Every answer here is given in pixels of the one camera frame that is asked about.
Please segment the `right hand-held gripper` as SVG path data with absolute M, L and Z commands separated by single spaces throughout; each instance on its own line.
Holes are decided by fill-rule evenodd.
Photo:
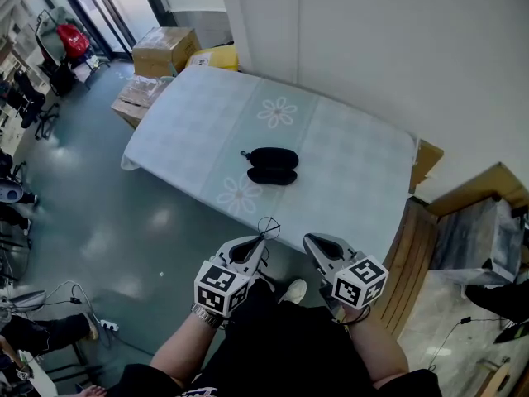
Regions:
M 356 252 L 345 240 L 326 233 L 306 234 L 303 248 L 324 277 L 320 292 L 331 309 L 338 304 L 362 309 L 383 293 L 388 270 L 374 256 Z M 339 260 L 330 271 L 329 260 Z

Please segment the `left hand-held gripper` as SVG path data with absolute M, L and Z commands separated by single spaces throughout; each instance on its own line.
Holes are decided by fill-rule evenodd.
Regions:
M 265 254 L 261 236 L 225 242 L 205 260 L 194 280 L 194 303 L 222 317 L 230 317 L 247 298 L 250 279 Z

